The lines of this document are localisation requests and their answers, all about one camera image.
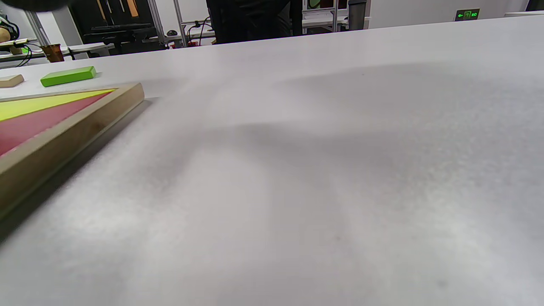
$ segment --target exit sign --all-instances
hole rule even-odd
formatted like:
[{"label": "exit sign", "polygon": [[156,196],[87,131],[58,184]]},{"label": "exit sign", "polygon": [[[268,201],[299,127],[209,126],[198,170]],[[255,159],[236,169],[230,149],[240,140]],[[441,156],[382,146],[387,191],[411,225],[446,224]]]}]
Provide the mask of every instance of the exit sign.
[{"label": "exit sign", "polygon": [[454,21],[476,20],[480,16],[480,9],[458,10]]}]

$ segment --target green block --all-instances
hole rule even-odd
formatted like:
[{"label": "green block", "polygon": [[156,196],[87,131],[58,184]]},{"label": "green block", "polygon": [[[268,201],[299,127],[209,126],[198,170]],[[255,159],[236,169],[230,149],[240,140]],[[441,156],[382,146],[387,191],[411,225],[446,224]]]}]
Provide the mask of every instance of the green block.
[{"label": "green block", "polygon": [[83,81],[85,79],[92,79],[96,76],[96,70],[94,66],[76,68],[70,70],[63,70],[57,72],[51,72],[45,77],[40,79],[41,84],[44,87],[61,85],[66,83],[72,83],[77,81]]}]

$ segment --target desk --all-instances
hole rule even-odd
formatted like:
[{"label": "desk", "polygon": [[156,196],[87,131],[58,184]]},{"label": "desk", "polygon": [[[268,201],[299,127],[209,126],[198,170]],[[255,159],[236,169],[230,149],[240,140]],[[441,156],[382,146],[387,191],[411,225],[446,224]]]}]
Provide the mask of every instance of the desk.
[{"label": "desk", "polygon": [[[141,82],[158,97],[3,242],[3,303],[543,305],[543,25],[2,71],[27,79],[3,96]],[[88,65],[102,75],[38,84]]]},{"label": "desk", "polygon": [[[365,17],[364,21],[369,21],[371,17]],[[337,21],[339,25],[348,25],[349,21],[346,19],[346,16],[338,16]],[[302,20],[302,27],[303,28],[311,28],[311,27],[321,27],[321,26],[332,26],[332,14],[330,16],[312,16],[307,17],[306,19]]]},{"label": "desk", "polygon": [[[72,54],[81,54],[81,53],[89,53],[89,52],[101,52],[101,51],[107,51],[108,49],[113,48],[113,45],[105,45],[101,42],[95,43],[95,44],[86,44],[86,45],[77,45],[77,46],[61,46],[60,50],[62,51],[64,56],[70,55],[70,50],[72,51]],[[16,62],[18,60],[23,60],[27,56],[26,53],[23,54],[0,54],[0,63],[4,62]],[[45,54],[42,50],[39,51],[32,51],[32,58],[43,58],[45,57]]]},{"label": "desk", "polygon": [[504,17],[523,17],[544,15],[544,11],[516,11],[504,14]]},{"label": "desk", "polygon": [[[192,40],[199,40],[201,33],[202,33],[202,38],[215,37],[215,31],[210,30],[209,27],[206,27],[203,32],[201,32],[201,31],[202,31],[202,28],[193,28],[193,29],[191,29],[191,31],[189,33],[190,38]],[[166,36],[165,40],[167,42],[178,41],[179,43],[181,43],[181,35]],[[156,42],[156,41],[159,41],[159,39],[157,37],[151,37],[149,39],[144,39],[143,40],[143,42]]]}]

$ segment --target red panel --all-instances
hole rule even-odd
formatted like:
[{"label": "red panel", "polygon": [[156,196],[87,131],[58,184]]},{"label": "red panel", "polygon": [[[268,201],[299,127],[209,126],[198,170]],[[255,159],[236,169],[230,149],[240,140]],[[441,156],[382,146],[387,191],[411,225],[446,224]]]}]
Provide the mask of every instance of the red panel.
[{"label": "red panel", "polygon": [[0,157],[108,94],[105,93],[0,121]]}]

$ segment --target cable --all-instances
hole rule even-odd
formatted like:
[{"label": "cable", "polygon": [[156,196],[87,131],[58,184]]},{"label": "cable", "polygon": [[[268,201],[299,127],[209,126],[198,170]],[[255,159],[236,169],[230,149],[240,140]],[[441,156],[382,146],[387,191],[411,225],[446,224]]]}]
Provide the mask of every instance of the cable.
[{"label": "cable", "polygon": [[37,44],[31,44],[31,43],[29,43],[29,42],[27,42],[25,45],[31,45],[31,46],[38,47],[38,48],[41,49],[41,46],[39,46],[39,45],[37,45]]},{"label": "cable", "polygon": [[21,36],[21,31],[19,30],[19,26],[14,23],[12,23],[11,25],[15,27],[15,30],[17,30],[17,35],[15,36],[15,39],[19,39],[19,36]]},{"label": "cable", "polygon": [[189,38],[189,40],[187,40],[187,43],[190,43],[191,40],[193,40],[193,39],[191,38],[191,30],[194,29],[194,28],[198,28],[198,27],[197,27],[197,26],[191,26],[191,27],[187,30],[187,35],[186,35],[186,36]]},{"label": "cable", "polygon": [[213,30],[213,27],[206,23],[206,20],[208,19],[209,19],[209,16],[206,17],[206,19],[204,19],[204,22],[202,23],[202,29],[200,30],[199,47],[201,46],[201,43],[202,43],[202,35],[204,34],[204,26],[209,26]]},{"label": "cable", "polygon": [[23,58],[23,60],[15,67],[21,67],[26,65],[31,59],[32,59],[32,50],[28,46],[24,46],[24,48],[27,49],[27,55]]}]

